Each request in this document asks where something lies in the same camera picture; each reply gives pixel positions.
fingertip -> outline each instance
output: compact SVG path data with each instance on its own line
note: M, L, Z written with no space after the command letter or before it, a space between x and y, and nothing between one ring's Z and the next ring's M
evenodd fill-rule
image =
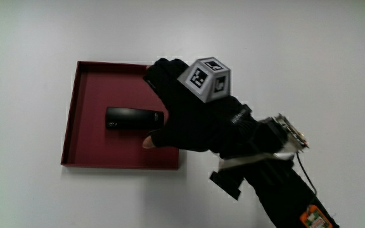
M144 139L142 147L144 149L151 149L155 148L156 146L153 144L153 141L151 140L151 136L148 136L146 139Z

dark red tray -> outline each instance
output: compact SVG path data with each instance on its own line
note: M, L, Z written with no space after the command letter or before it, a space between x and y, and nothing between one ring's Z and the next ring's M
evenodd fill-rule
M167 110L142 79L146 65L79 61L61 164L66 167L178 169L178 149L143 149L147 130L107 130L108 106Z

wire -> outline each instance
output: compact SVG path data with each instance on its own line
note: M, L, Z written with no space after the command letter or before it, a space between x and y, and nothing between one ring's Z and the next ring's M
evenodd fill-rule
M315 186L313 185L312 181L309 179L309 176L308 176L307 172L305 171L304 166L301 163L301 160L299 159L299 152L297 152L297 158L298 158L299 165L301 166L302 171L304 171L304 174L307 177L307 179L309 181L309 184L311 184L312 188L314 189L314 194L316 196L317 190L316 190ZM311 207L311 204L314 202L314 200L315 200L315 197L313 197L312 200L311 200L311 202L309 203L309 205L307 207L307 213L309 213L309 208Z

gloved hand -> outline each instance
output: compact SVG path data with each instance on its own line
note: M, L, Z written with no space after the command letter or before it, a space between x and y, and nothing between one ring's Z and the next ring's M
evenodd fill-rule
M164 128L151 132L143 147L175 146L215 153L228 148L238 134L229 121L242 105L234 97L203 103L183 86L178 76L188 68L181 60L158 60L143 77L169 111Z
M143 79L151 86L169 111L165 126L153 132L143 142L144 148L175 146L180 149L220 153L221 158L242 153L254 153L249 139L256 138L257 147L272 153L281 145L271 144L269 127L255 121L250 112L239 123L232 118L243 110L234 97L203 103L183 86L178 76L188 68L181 60L160 59L147 69Z

black remote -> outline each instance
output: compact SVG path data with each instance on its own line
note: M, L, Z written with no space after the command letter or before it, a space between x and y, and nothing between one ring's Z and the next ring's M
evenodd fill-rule
M162 111L107 107L107 129L160 129L164 125Z

